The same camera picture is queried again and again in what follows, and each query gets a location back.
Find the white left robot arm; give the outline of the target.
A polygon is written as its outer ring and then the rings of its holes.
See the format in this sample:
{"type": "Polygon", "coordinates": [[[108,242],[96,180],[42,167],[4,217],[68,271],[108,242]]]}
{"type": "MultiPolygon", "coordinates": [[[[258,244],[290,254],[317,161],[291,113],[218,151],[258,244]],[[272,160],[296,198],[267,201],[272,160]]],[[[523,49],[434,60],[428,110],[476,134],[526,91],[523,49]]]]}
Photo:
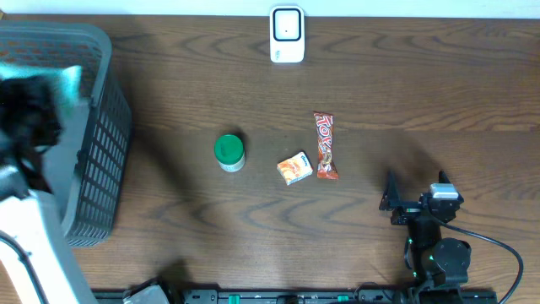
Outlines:
{"type": "Polygon", "coordinates": [[[45,76],[1,82],[1,262],[23,303],[94,303],[67,244],[44,153],[59,142],[53,84],[45,76]]]}

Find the red chocolate bar wrapper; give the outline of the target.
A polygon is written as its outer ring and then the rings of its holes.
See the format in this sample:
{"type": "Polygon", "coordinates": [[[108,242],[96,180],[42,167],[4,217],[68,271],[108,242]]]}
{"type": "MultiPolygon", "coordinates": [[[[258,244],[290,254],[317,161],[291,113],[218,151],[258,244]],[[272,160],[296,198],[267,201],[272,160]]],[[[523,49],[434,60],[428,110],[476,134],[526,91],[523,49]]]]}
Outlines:
{"type": "Polygon", "coordinates": [[[338,180],[339,175],[333,162],[333,115],[329,113],[313,113],[316,120],[318,164],[317,177],[320,179],[338,180]]]}

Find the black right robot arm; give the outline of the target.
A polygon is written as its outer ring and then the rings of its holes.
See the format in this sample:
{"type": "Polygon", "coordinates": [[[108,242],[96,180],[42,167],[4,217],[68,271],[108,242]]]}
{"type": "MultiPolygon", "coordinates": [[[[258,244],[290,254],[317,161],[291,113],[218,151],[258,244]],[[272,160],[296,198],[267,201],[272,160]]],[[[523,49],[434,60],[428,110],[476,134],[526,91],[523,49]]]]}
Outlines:
{"type": "Polygon", "coordinates": [[[412,254],[408,265],[429,288],[468,281],[470,246],[456,238],[444,238],[440,230],[456,218],[463,202],[464,198],[443,171],[439,172],[439,181],[415,201],[403,199],[394,174],[387,175],[379,209],[391,212],[393,225],[408,228],[408,252],[412,254]]]}

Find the green lid jar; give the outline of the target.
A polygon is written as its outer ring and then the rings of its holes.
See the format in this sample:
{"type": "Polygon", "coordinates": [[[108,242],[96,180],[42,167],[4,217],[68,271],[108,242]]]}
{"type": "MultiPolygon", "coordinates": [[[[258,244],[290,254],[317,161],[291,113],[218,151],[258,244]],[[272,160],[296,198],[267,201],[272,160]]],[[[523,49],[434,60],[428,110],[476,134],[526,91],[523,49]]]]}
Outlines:
{"type": "Polygon", "coordinates": [[[244,144],[234,134],[225,134],[216,140],[214,155],[219,166],[227,172],[237,172],[246,163],[244,144]]]}

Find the small orange box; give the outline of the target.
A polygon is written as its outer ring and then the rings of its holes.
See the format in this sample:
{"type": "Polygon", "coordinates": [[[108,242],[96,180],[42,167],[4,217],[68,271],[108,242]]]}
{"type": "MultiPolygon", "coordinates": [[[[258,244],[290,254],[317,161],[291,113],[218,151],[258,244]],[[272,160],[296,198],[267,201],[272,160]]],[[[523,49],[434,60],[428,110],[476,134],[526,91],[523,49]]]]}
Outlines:
{"type": "Polygon", "coordinates": [[[298,182],[313,173],[311,163],[304,151],[277,164],[277,170],[287,186],[298,182]]]}

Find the light green tissue pack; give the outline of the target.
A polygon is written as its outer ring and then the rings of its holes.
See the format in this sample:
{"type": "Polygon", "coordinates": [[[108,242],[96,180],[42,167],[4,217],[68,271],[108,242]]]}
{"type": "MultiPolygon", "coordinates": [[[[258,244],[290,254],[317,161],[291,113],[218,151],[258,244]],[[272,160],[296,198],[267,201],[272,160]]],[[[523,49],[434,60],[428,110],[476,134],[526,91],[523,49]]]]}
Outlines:
{"type": "Polygon", "coordinates": [[[45,79],[53,94],[55,106],[61,114],[70,116],[76,108],[88,105],[88,99],[83,97],[80,91],[81,66],[46,68],[1,63],[1,79],[26,79],[34,76],[45,79]]]}

